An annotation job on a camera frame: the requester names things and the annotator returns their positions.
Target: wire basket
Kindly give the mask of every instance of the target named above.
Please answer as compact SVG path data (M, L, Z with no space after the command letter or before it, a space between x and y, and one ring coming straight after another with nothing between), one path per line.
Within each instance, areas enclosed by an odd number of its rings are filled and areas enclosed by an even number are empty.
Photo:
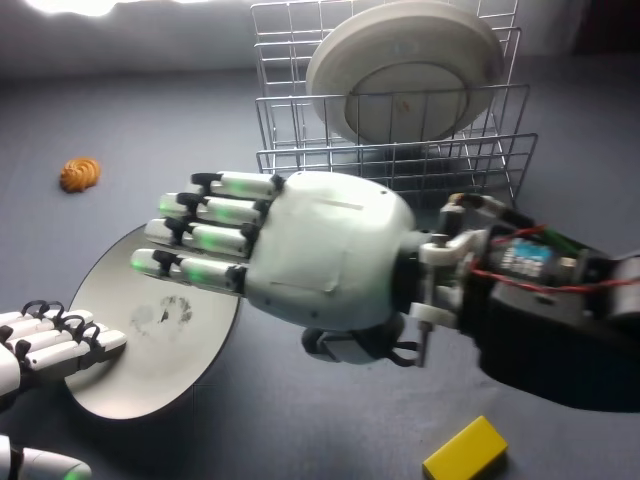
M417 198L425 192L503 189L515 201L537 141L535 134L519 133L529 87L510 83L521 35L520 29L514 27L518 0L449 2L473 11L493 28L505 56L501 85L428 92L306 95L306 67L322 40L344 20L383 3L386 2L303 0L252 7L263 94L256 100L263 142L263 150L257 154L260 171L281 175L299 170L348 173ZM485 104L490 107L465 122L458 106L474 95L487 96ZM411 101L405 102L408 96ZM327 115L332 102L351 105L356 120L350 124L353 135L349 139L334 133L336 129ZM429 105L439 102L456 108L451 110L451 119L444 122L451 128L434 135L426 128L433 126L435 120L429 115ZM412 132L400 131L398 126L402 123L395 121L398 105L407 103L421 109L421 124L410 125ZM376 117L376 126L388 132L384 142L377 135L377 144L367 144L367 123L361 121L361 112L366 119L368 111L386 112ZM420 141L404 141L403 133Z

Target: dish rack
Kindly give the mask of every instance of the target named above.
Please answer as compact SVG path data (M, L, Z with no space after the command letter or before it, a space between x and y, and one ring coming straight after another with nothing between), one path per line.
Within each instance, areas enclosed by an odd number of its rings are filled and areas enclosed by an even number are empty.
M256 33L256 64L262 97L256 111L263 149L258 168L265 173L288 175L299 170L332 171L362 176L392 190L413 195L424 193L490 191L507 194L515 202L535 150L537 135L520 133L529 98L529 87L511 83L521 30L514 26L518 0L458 0L449 2L472 11L489 23L500 41L505 58L502 84L473 89L425 92L388 92L352 95L358 116L364 102L388 105L389 142L361 143L346 140L327 126L327 105L345 102L347 96L307 96L305 73L322 40L341 22L384 0L301 0L260 3L251 7ZM490 107L470 125L454 128L440 140L392 142L394 99L419 95L428 105L447 96L464 97L484 90L492 94ZM314 108L321 103L323 108Z

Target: yellow block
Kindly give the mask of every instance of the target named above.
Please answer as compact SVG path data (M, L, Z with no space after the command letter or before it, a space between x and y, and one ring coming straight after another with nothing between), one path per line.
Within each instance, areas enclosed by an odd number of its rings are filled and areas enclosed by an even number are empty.
M469 426L427 458L422 467L433 480L469 480L507 450L507 442L484 417Z

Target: white plate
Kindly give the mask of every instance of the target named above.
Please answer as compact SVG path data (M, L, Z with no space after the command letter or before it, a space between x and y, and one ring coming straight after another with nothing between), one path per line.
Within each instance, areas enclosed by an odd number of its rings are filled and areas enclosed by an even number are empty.
M236 297L134 272L129 262L138 248L154 248L143 227L104 254L71 305L127 335L118 360L66 379L80 405L110 419L148 415L191 387L224 346L238 307Z
M313 101L322 119L326 104L328 128L354 143L434 140L491 103L488 90L450 90L493 85L503 68L500 42L484 20L445 3L402 1L365 10L331 32L309 63L307 94L359 94ZM432 90L445 92L362 96Z

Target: table surface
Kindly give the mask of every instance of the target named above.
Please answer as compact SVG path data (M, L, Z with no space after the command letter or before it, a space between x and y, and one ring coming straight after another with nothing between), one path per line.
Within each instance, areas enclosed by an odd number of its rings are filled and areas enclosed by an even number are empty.
M638 247L640 59L523 59L522 131L541 135L519 199L541 222L612 254ZM40 81L0 90L0 311L70 302L100 255L190 173L256 170L254 72ZM69 158L103 165L65 195ZM219 360L166 413L109 422L64 386L0 415L14 442L88 462L96 479L419 479L478 415L509 442L501 478L637 478L640 415L584 412L486 377L471 341L432 338L425 369L305 356L301 329L247 303Z

